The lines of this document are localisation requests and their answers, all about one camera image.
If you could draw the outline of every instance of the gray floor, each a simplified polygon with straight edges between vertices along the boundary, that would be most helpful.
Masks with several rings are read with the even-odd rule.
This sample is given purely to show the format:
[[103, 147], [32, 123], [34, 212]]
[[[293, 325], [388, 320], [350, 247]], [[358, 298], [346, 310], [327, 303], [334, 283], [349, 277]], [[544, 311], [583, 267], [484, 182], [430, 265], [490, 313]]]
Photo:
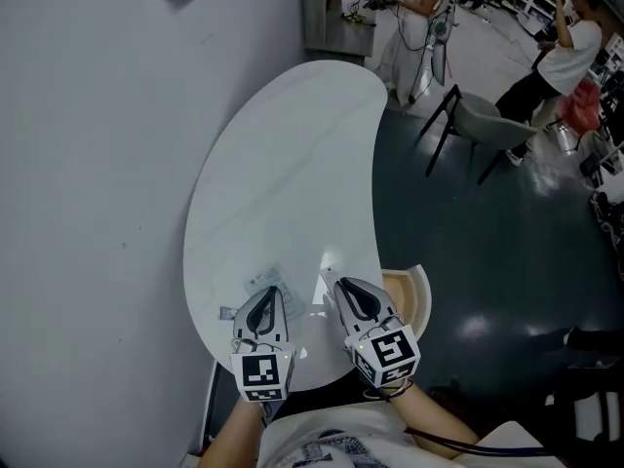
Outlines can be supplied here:
[[429, 178], [436, 124], [414, 149], [424, 120], [386, 110], [374, 153], [372, 198], [381, 265], [423, 265], [433, 293], [416, 380], [455, 378], [474, 398], [504, 398], [548, 384], [568, 364], [558, 329], [621, 328], [613, 256], [588, 207], [583, 152], [540, 136], [519, 168], [450, 136]]

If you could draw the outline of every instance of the wall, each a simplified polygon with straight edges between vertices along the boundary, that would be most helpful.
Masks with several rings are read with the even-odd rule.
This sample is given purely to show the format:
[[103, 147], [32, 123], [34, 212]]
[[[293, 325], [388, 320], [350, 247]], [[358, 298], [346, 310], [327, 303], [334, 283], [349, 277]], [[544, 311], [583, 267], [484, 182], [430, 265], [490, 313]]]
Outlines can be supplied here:
[[0, 0], [10, 468], [181, 461], [212, 365], [182, 284], [190, 196], [231, 116], [301, 61], [299, 7]]

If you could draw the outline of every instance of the white shirt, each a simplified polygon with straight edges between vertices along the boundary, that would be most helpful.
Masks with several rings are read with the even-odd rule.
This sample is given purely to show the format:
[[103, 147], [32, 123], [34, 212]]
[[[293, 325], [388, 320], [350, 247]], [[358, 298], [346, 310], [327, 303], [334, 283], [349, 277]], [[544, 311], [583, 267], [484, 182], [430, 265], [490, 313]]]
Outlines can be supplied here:
[[[453, 461], [422, 450], [390, 404], [312, 410], [271, 423], [262, 435], [258, 468], [564, 468], [554, 457], [500, 458], [462, 454]], [[518, 423], [498, 427], [479, 445], [539, 447]]]
[[592, 20], [580, 20], [568, 26], [573, 47], [555, 49], [537, 64], [537, 71], [548, 84], [569, 96], [594, 62], [603, 41], [601, 28]]

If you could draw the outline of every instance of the curved tabletop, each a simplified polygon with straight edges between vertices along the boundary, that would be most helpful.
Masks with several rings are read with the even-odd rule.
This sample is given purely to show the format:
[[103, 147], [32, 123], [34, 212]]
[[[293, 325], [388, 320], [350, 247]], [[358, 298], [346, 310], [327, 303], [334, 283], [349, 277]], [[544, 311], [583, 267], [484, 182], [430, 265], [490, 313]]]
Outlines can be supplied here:
[[297, 348], [291, 391], [326, 385], [353, 367], [321, 268], [382, 286], [372, 220], [372, 153], [386, 91], [362, 67], [299, 65], [234, 116], [199, 177], [184, 237], [184, 287], [195, 327], [231, 371], [233, 322], [258, 274], [289, 292]]

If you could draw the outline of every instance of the table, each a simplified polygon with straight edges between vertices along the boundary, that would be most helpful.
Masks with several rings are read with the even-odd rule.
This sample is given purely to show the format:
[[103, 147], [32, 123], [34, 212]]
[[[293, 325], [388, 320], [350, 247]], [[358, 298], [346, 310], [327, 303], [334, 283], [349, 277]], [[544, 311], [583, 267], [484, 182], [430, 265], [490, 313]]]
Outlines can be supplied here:
[[228, 124], [202, 170], [184, 237], [184, 288], [195, 327], [231, 371], [232, 321], [246, 282], [277, 266], [305, 304], [289, 321], [297, 347], [291, 390], [353, 369], [346, 332], [319, 271], [382, 287], [372, 219], [374, 141], [386, 103], [381, 81], [340, 61], [299, 65], [258, 92]]

